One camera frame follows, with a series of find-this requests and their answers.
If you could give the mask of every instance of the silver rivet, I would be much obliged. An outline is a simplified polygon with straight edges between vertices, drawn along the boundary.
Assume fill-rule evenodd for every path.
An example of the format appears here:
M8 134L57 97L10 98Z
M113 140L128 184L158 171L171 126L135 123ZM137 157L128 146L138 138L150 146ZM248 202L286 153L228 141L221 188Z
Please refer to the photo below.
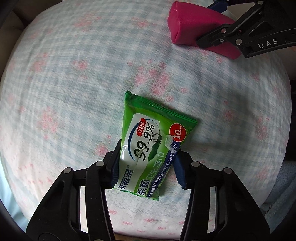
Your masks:
M72 171L71 167L66 167L66 168L64 169L64 173L69 173L69 172L71 172L71 171Z
M200 163L198 161L193 161L191 163L191 166L193 166L193 167L199 167L200 166Z
M96 166L97 167L101 167L101 166L103 166L105 163L103 162L103 161L97 161L96 162Z
M224 169L224 172L227 173L227 174L230 174L230 173L232 173L232 170L227 167L227 168Z
M241 45L241 44L242 44L242 40L241 40L241 39L237 39L237 40L235 41L235 44L236 44L236 45Z

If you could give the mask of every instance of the red label with chinese characters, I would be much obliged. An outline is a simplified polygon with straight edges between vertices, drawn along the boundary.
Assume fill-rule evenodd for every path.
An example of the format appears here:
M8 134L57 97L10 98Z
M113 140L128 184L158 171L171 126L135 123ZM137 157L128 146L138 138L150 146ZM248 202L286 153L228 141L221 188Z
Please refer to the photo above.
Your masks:
M144 118L141 118L138 129L137 129L138 136L140 137L142 136L145 125L146 125L146 120Z
M174 137L174 141L181 142L186 137L186 129L179 123L172 124L170 127L170 135Z

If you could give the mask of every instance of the red circle label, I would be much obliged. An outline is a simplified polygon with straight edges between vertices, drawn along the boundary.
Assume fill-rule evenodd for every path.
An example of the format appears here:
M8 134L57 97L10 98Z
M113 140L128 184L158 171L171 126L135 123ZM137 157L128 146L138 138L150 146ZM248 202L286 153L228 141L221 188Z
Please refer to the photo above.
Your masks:
M174 141L181 142L186 137L186 129L179 123L172 124L170 127L170 135L174 137Z

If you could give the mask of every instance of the pink pouch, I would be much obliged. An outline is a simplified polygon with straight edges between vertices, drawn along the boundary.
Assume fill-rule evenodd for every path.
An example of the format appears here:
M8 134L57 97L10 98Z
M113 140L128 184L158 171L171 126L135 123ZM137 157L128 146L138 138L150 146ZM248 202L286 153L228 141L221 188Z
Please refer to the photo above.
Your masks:
M168 27L173 44L197 46L196 39L221 24L234 20L209 8L186 2L174 2L168 16ZM211 46L207 50L236 59L241 52L229 42Z

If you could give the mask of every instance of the green wet wipes packet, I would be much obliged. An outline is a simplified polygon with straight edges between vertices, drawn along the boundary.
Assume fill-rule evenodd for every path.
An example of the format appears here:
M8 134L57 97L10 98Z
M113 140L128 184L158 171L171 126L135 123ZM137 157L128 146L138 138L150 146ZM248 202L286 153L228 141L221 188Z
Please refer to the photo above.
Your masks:
M158 200L180 145L198 121L127 91L115 188Z

